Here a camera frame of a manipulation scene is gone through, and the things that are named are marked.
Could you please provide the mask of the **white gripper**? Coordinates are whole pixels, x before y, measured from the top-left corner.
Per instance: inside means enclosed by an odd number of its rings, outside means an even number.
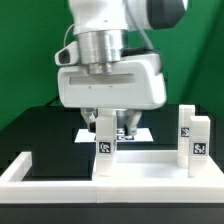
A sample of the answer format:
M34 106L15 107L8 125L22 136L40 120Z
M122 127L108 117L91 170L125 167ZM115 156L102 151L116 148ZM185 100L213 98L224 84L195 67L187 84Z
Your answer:
M60 66L59 96L65 107L82 108L90 133L96 132L96 108L128 109L125 134L135 136L141 110L153 110L166 102L161 59L156 53L124 57L112 64L109 74L90 75L86 66L77 65L78 59L76 41L55 54L55 63Z

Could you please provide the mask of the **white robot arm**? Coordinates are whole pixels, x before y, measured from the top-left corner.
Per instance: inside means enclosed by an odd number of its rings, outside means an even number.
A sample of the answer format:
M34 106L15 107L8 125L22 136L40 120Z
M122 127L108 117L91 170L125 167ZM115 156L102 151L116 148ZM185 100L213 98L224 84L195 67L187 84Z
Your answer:
M144 110L166 101L162 60L148 30L174 27L188 0L68 0L76 40L55 55L62 104L79 108L91 132L107 109L133 136Z

